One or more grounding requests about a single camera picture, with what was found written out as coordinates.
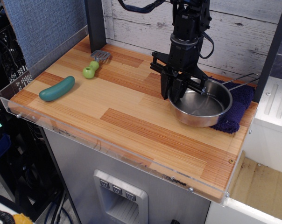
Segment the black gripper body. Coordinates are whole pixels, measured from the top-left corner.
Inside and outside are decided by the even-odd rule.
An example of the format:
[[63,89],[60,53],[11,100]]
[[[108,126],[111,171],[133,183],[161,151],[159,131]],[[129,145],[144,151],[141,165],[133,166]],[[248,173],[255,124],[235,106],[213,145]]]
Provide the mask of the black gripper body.
[[[173,42],[169,54],[157,51],[152,53],[153,61],[150,68],[160,74],[162,70],[166,70],[172,76],[172,84],[177,78],[186,80],[188,88],[202,94],[205,92],[204,84],[208,79],[208,76],[197,65],[199,58],[202,57],[202,45],[202,42],[188,46]],[[172,84],[169,87],[168,94],[171,94]]]

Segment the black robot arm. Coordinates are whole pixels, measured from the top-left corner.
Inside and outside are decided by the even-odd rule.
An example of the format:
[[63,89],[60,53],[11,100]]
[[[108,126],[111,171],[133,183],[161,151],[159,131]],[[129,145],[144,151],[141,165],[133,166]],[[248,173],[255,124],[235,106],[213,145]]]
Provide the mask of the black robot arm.
[[174,30],[170,36],[169,54],[154,51],[150,68],[161,74],[161,95],[176,102],[187,89],[205,92],[208,76],[197,63],[203,40],[212,41],[206,30],[212,20],[208,0],[172,0]]

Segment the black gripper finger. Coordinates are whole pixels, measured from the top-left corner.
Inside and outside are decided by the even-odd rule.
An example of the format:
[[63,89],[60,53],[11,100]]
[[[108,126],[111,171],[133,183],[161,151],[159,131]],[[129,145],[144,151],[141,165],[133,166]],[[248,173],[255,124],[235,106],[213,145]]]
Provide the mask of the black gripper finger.
[[183,97],[186,89],[188,88],[188,82],[182,79],[175,79],[171,88],[171,100],[176,103],[180,98]]
[[168,98],[168,90],[172,84],[172,76],[166,70],[161,71],[161,95],[164,100]]

